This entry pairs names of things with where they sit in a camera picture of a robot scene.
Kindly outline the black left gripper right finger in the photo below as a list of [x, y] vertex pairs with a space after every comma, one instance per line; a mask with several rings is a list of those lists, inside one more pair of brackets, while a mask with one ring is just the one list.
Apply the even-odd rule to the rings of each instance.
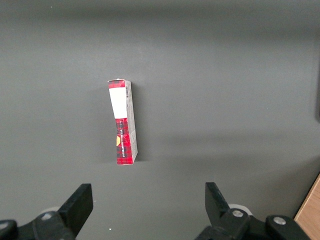
[[308, 235], [290, 217], [269, 215], [265, 221], [230, 207], [214, 182], [205, 184], [205, 210], [210, 226], [197, 240], [307, 240]]

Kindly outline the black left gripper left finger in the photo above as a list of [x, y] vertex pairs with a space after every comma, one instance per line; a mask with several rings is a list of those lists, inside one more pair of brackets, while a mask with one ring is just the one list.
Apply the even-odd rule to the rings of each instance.
[[75, 240], [93, 210], [92, 185], [81, 184], [58, 208], [18, 226], [14, 219], [0, 221], [2, 240]]

